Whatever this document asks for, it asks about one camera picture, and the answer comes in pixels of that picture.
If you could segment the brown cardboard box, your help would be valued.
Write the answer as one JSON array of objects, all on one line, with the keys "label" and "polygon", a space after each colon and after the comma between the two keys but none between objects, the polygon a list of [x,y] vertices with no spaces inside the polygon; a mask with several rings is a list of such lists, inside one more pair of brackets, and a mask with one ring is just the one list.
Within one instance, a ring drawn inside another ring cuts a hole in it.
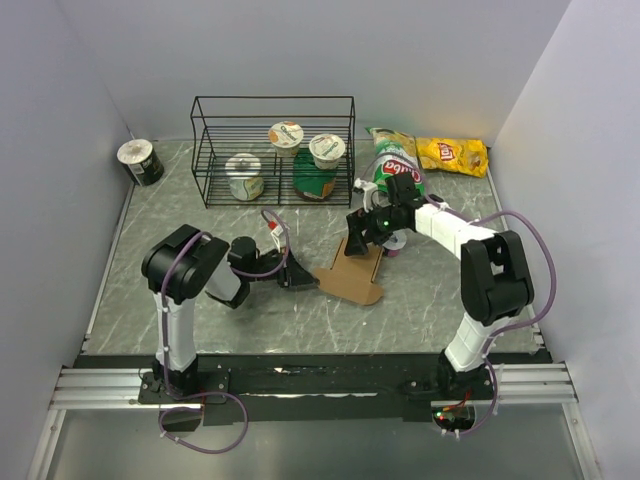
[{"label": "brown cardboard box", "polygon": [[346,256],[347,238],[339,243],[331,266],[317,267],[312,274],[318,280],[318,288],[335,297],[352,303],[370,306],[384,295],[382,286],[375,279],[383,258],[383,249],[371,246],[364,256]]}]

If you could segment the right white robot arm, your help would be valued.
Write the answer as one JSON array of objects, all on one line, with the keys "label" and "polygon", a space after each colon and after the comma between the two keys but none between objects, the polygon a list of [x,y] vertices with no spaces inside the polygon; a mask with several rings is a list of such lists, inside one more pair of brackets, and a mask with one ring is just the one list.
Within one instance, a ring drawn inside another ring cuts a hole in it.
[{"label": "right white robot arm", "polygon": [[471,388],[485,365],[496,336],[534,298],[534,287],[520,236],[495,231],[463,219],[444,200],[422,193],[408,172],[385,180],[387,203],[377,205],[379,186],[357,179],[354,191],[363,206],[347,215],[344,254],[363,256],[370,245],[381,246],[409,229],[427,237],[460,262],[460,295],[464,315],[440,357],[437,386],[456,399]]}]

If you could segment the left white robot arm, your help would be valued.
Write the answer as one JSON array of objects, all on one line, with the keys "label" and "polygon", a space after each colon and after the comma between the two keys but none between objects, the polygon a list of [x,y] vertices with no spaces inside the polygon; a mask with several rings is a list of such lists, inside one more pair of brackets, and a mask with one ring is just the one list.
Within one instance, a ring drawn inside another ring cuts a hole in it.
[{"label": "left white robot arm", "polygon": [[200,387],[194,339],[200,294],[235,309],[246,300],[253,282],[274,281],[283,289],[318,284],[291,252],[284,229],[275,226],[272,233],[277,246],[261,253],[249,236],[228,243],[184,224],[144,257],[141,273],[153,293],[158,318],[153,374],[174,401],[188,401]]}]

